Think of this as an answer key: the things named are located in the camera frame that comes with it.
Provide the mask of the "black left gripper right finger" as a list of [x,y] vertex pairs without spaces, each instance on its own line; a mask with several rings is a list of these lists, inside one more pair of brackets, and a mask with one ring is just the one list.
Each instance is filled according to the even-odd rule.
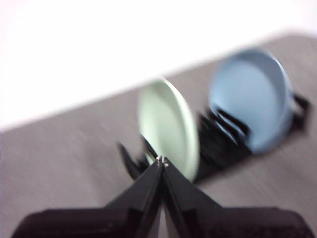
[[165,203],[181,238],[312,238],[298,213],[277,207],[222,207],[195,187],[167,158]]

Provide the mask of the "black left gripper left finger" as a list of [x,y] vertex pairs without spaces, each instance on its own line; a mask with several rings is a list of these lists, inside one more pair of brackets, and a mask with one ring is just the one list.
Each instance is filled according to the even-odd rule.
[[145,238],[162,197],[163,164],[153,162],[122,194],[99,208],[49,209],[27,215],[14,238]]

